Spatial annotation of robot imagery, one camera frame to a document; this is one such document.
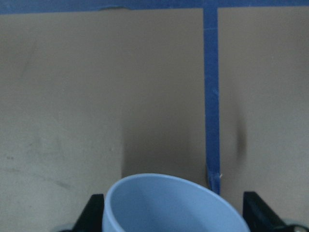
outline cup rim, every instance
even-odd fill
[[[244,221],[242,216],[238,213],[238,211],[229,202],[227,202],[225,199],[223,199],[222,197],[220,197],[219,195],[217,195],[213,191],[211,191],[211,190],[209,190],[209,189],[207,189],[207,188],[205,188],[205,187],[203,187],[203,186],[201,186],[201,185],[199,185],[197,183],[194,183],[194,182],[186,180],[186,179],[182,179],[180,177],[176,177],[176,176],[172,176],[172,175],[167,175],[167,174],[158,174],[158,173],[141,173],[141,174],[134,174],[134,175],[130,175],[130,176],[124,177],[124,178],[118,180],[116,183],[114,183],[112,185],[112,187],[108,190],[108,192],[106,194],[105,205],[104,205],[104,214],[107,215],[107,218],[110,221],[111,225],[117,231],[125,232],[125,230],[118,223],[118,221],[115,218],[115,215],[114,215],[114,213],[112,211],[112,206],[111,206],[112,194],[124,182],[130,181],[132,179],[138,179],[138,178],[144,178],[144,177],[160,177],[160,178],[163,178],[163,179],[170,179],[170,180],[173,180],[173,181],[182,182],[182,183],[190,185],[190,186],[192,186],[194,188],[198,188],[201,191],[204,191],[206,194],[210,195],[215,200],[220,201],[221,203],[223,203],[228,208],[228,210],[230,210],[233,214],[236,214],[239,217],[240,222],[243,224],[244,229],[247,229],[247,231],[249,232],[249,228],[248,228],[246,222]]]

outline black object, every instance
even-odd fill
[[[300,225],[286,225],[256,192],[244,192],[243,218],[251,232],[309,232]]]
[[[61,232],[101,232],[103,210],[103,194],[92,195],[73,229]]]

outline cup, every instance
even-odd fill
[[[223,198],[188,180],[136,174],[108,191],[103,232],[250,232]]]

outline light blue cup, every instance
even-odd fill
[[[223,198],[191,181],[137,174],[108,191],[103,232],[250,232]]]

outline blue tape strip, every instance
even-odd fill
[[[309,0],[219,0],[219,7],[309,6]]]
[[[220,194],[218,2],[204,4],[206,165],[210,188]]]
[[[107,8],[202,8],[203,0],[1,0],[0,14],[99,11]]]

